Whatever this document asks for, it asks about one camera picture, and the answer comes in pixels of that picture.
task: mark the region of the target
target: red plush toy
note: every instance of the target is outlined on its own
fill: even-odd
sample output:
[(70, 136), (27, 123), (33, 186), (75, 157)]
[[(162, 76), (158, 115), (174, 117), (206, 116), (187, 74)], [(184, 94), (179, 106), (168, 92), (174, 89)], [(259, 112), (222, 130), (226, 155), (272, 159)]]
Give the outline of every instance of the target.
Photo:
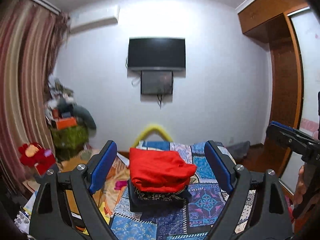
[(24, 144), (18, 151), (22, 155), (20, 162), (28, 167), (35, 167), (40, 175), (56, 163), (52, 151), (42, 148), (38, 143)]

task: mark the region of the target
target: silver screw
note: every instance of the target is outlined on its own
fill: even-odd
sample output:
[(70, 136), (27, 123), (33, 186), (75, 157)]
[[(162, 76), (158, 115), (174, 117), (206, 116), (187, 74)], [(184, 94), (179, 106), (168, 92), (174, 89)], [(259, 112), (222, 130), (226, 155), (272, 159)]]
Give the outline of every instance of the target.
[(52, 175), (53, 173), (54, 173), (54, 170), (53, 170), (53, 169), (47, 170), (47, 175)]
[(238, 171), (243, 171), (243, 170), (244, 170), (244, 166), (241, 165), (241, 164), (238, 164), (238, 165), (236, 165), (236, 169), (237, 169)]
[(84, 168), (85, 168), (85, 164), (79, 164), (79, 165), (77, 166), (77, 170), (79, 170), (79, 171), (84, 170)]
[(276, 174), (275, 171), (272, 170), (272, 169), (269, 169), (269, 170), (267, 170), (267, 171), (268, 171), (268, 174), (271, 175), (271, 176), (273, 176), (273, 175)]

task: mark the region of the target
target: patchwork bedspread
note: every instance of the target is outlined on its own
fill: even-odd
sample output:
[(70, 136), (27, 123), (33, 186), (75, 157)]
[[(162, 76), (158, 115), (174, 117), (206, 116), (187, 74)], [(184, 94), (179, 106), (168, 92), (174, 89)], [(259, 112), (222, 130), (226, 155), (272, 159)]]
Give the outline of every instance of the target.
[[(222, 153), (231, 157), (221, 143), (217, 143)], [(182, 208), (161, 209), (148, 212), (131, 212), (128, 188), (115, 190), (118, 180), (129, 179), (129, 170), (117, 157), (108, 174), (104, 192), (102, 214), (110, 218), (109, 226), (119, 240), (202, 240), (218, 219), (228, 195), (223, 192), (204, 157), (204, 143), (191, 146), (168, 142), (144, 142), (144, 147), (179, 152), (186, 163), (193, 163), (199, 168), (188, 190), (191, 201)], [(236, 227), (235, 233), (244, 230), (251, 212), (255, 191), (248, 194), (247, 203)]]

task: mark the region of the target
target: striped curtain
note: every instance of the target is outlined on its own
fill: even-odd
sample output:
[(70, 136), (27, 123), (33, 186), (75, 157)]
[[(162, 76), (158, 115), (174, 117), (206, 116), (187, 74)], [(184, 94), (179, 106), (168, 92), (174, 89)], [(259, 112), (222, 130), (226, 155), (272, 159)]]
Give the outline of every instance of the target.
[(37, 142), (54, 151), (44, 117), (44, 89), (67, 16), (31, 0), (13, 0), (0, 22), (0, 169), (9, 188), (31, 176), (18, 147)]

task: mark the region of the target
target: blue gripper pad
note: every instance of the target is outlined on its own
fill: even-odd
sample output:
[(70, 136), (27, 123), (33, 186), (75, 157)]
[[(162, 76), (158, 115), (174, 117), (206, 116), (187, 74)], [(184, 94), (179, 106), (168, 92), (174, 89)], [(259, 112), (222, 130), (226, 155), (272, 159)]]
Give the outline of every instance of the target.
[(204, 156), (216, 177), (221, 189), (230, 194), (236, 184), (235, 164), (228, 155), (224, 155), (214, 141), (207, 141), (204, 145)]
[(286, 126), (286, 125), (284, 125), (284, 124), (282, 124), (282, 123), (279, 123), (279, 122), (276, 122), (276, 121), (271, 121), (269, 125), (272, 125), (272, 124), (274, 124), (274, 125), (276, 125), (276, 126), (279, 126), (279, 127), (283, 128), (283, 129), (286, 129), (286, 130), (288, 130), (288, 131), (293, 132), (293, 128), (290, 127), (290, 126)]
[(88, 162), (88, 166), (92, 165), (88, 167), (88, 175), (91, 177), (87, 178), (91, 182), (90, 194), (93, 195), (102, 188), (116, 156), (117, 144), (114, 141), (108, 141), (99, 154), (92, 156), (90, 163)]

